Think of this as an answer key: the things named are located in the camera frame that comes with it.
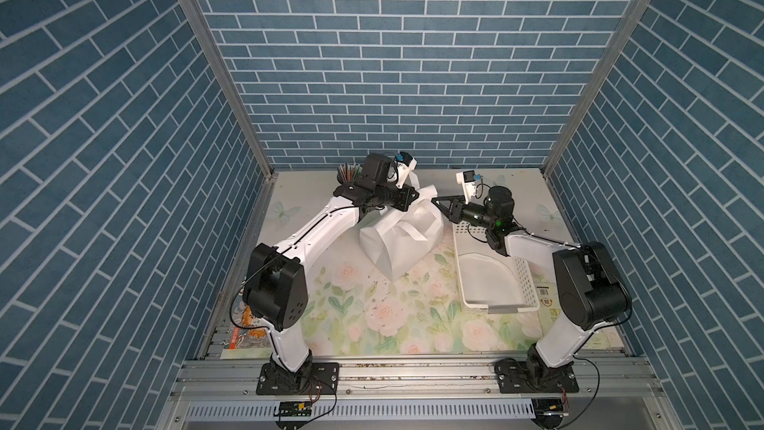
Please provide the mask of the white insulated delivery bag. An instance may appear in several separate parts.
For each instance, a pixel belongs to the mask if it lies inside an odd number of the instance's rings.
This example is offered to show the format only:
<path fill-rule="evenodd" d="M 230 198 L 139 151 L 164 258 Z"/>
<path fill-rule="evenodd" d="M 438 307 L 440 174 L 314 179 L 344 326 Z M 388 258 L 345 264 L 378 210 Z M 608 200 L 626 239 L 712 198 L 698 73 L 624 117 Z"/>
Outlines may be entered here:
<path fill-rule="evenodd" d="M 432 203 L 434 185 L 420 186 L 416 173 L 411 181 L 420 196 L 406 212 L 381 211 L 380 217 L 359 231 L 359 243 L 372 264 L 391 282 L 411 271 L 443 238 L 444 218 Z"/>

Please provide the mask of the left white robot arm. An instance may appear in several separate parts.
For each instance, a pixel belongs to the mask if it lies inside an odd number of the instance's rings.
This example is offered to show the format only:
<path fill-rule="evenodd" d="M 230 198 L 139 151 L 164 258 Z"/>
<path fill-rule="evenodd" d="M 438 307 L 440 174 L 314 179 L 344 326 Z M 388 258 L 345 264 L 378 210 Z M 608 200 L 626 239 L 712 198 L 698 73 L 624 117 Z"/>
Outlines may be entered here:
<path fill-rule="evenodd" d="M 259 395 L 318 395 L 336 392 L 338 364 L 315 364 L 298 323 L 308 308 L 308 272 L 344 232 L 373 210 L 406 211 L 420 193 L 407 178 L 417 161 L 401 151 L 394 157 L 367 155 L 354 175 L 338 175 L 339 185 L 322 211 L 274 246 L 261 243 L 250 255 L 241 287 L 242 303 L 272 345 L 263 365 Z"/>

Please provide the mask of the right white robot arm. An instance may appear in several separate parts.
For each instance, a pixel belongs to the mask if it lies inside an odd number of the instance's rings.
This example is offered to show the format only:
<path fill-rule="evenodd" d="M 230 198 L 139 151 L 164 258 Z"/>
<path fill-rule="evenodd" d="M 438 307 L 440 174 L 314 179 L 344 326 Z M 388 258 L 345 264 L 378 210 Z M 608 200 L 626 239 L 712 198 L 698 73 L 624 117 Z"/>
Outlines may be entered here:
<path fill-rule="evenodd" d="M 577 352 L 601 328 L 618 326 L 632 310 L 632 298 L 613 259 L 599 242 L 568 243 L 528 231 L 515 219 L 513 194 L 504 186 L 489 188 L 482 204 L 469 194 L 438 196 L 432 203 L 454 224 L 485 229 L 483 242 L 505 258 L 517 258 L 554 274 L 561 315 L 549 333 L 519 362 L 495 364 L 502 393 L 575 393 Z"/>

